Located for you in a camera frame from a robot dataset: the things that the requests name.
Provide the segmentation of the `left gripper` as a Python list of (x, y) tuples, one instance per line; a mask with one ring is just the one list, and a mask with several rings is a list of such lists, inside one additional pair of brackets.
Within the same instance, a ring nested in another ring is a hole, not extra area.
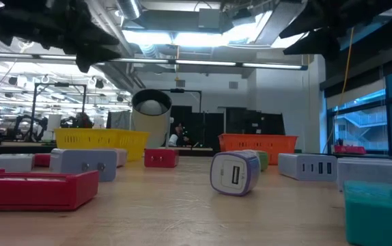
[(115, 48), (120, 41), (93, 24), (84, 1), (0, 1), (0, 41), (13, 38), (55, 47), (76, 55), (76, 65), (87, 73), (90, 66), (121, 57)]

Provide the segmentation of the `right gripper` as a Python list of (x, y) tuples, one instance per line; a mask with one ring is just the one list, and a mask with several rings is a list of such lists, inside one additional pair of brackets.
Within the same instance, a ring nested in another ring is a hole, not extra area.
[(284, 55), (322, 55), (334, 60), (339, 56), (340, 45), (336, 38), (346, 34), (358, 23), (370, 22), (375, 16), (392, 8), (392, 0), (317, 0), (309, 1), (316, 15), (299, 14), (280, 34), (289, 38), (304, 32), (309, 33), (283, 50)]

